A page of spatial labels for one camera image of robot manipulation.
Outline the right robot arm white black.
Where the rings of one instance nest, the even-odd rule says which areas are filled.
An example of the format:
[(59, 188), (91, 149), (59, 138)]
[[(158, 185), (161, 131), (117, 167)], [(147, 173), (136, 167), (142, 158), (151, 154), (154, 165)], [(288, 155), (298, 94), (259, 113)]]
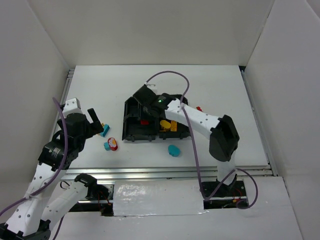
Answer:
[(133, 97), (152, 117), (162, 117), (189, 127), (190, 135), (198, 132), (209, 140), (209, 154), (217, 160), (217, 181), (232, 187), (237, 179), (235, 152), (240, 140), (233, 119), (209, 115), (183, 103), (183, 97), (154, 93), (144, 84)]

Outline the red flower lego brick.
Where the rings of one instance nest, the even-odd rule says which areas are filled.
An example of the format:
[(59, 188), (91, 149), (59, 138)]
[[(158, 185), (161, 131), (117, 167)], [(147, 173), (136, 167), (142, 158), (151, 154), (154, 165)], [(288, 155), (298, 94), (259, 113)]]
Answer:
[(108, 144), (108, 148), (111, 151), (116, 151), (118, 149), (118, 144), (117, 144), (117, 141), (116, 141), (116, 139), (114, 137), (110, 137), (107, 140), (107, 144)]

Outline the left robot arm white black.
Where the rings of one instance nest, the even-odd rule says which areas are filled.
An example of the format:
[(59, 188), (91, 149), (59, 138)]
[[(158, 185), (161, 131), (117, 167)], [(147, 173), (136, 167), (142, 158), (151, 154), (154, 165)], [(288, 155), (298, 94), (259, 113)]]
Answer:
[(87, 139), (103, 131), (93, 108), (88, 109), (89, 122), (82, 112), (66, 113), (58, 121), (60, 130), (42, 149), (34, 177), (11, 217), (0, 225), (2, 240), (48, 240), (53, 228), (66, 213), (86, 198), (107, 200), (109, 190), (92, 175), (81, 173), (53, 202), (49, 202), (56, 185), (73, 160), (84, 149)]

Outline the yellow rounded lego brick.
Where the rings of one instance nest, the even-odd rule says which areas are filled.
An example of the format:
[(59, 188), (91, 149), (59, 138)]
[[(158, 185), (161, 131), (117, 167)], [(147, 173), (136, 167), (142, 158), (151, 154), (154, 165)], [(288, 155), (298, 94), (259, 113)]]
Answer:
[(161, 132), (167, 132), (167, 131), (170, 131), (171, 130), (171, 123), (168, 122), (167, 120), (161, 120), (159, 122), (159, 125), (160, 125), (160, 131)]

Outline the teal rounded lego brick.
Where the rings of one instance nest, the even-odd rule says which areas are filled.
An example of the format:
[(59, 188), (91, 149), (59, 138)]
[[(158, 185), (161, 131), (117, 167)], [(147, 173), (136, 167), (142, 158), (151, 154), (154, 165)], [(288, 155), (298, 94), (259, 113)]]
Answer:
[(173, 144), (168, 146), (167, 151), (170, 156), (175, 157), (175, 158), (179, 157), (181, 154), (181, 150)]

